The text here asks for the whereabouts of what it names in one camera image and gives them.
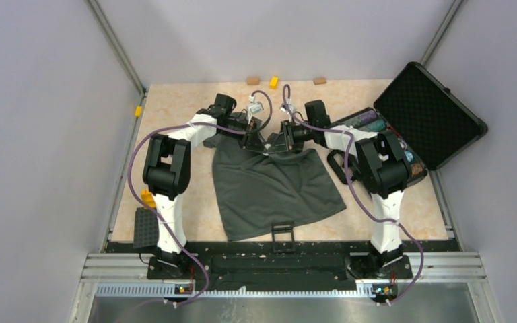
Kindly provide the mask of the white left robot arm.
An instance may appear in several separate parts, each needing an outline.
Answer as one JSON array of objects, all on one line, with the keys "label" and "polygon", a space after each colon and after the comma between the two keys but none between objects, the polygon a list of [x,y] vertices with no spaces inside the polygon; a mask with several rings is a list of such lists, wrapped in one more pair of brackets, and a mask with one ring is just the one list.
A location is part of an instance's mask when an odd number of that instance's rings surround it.
[{"label": "white left robot arm", "polygon": [[255,93],[248,99],[245,113],[234,116],[236,100],[217,94],[212,105],[200,109],[186,124],[156,131],[148,137],[142,179],[153,197],[158,221],[154,256],[173,278],[185,276],[189,268],[184,251],[182,198],[191,181],[192,151],[215,135],[231,137],[243,149],[264,149],[260,131],[265,124],[254,117],[264,106]]}]

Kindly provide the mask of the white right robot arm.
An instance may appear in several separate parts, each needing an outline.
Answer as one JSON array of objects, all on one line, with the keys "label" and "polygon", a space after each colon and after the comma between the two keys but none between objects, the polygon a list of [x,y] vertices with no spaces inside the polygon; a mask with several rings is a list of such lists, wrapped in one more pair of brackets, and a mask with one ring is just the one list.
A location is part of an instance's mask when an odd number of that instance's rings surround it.
[{"label": "white right robot arm", "polygon": [[267,153],[295,153],[306,141],[343,152],[344,166],[353,166],[352,171],[344,171],[346,182],[360,181],[373,203],[368,269],[376,277],[386,277],[403,256],[399,217],[411,177],[411,166],[397,136],[392,131],[368,132],[346,124],[332,124],[321,100],[306,104],[306,121],[296,118],[288,99],[281,107],[290,120],[281,123],[280,133],[269,144]]}]

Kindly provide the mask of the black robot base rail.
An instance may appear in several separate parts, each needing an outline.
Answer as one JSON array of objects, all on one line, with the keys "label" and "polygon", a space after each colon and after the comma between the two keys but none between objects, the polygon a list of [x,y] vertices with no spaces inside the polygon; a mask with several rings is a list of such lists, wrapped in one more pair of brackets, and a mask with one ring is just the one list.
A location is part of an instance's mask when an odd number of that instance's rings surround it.
[{"label": "black robot base rail", "polygon": [[424,243],[423,254],[413,242],[402,245],[403,257],[380,268],[368,242],[189,242],[195,256],[157,260],[148,247],[109,243],[111,254],[133,254],[141,272],[152,280],[190,279],[209,291],[252,292],[348,291],[361,279],[413,279],[439,266],[438,257],[456,250],[449,241]]}]

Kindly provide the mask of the dark grey t-shirt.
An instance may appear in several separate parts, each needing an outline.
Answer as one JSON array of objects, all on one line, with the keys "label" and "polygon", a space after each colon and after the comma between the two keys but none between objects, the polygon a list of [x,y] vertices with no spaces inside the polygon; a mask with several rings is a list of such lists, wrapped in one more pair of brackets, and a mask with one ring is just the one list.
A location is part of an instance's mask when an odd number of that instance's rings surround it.
[{"label": "dark grey t-shirt", "polygon": [[274,223],[308,225],[347,208],[315,149],[266,156],[220,134],[203,144],[215,151],[213,183],[229,241],[268,234]]}]

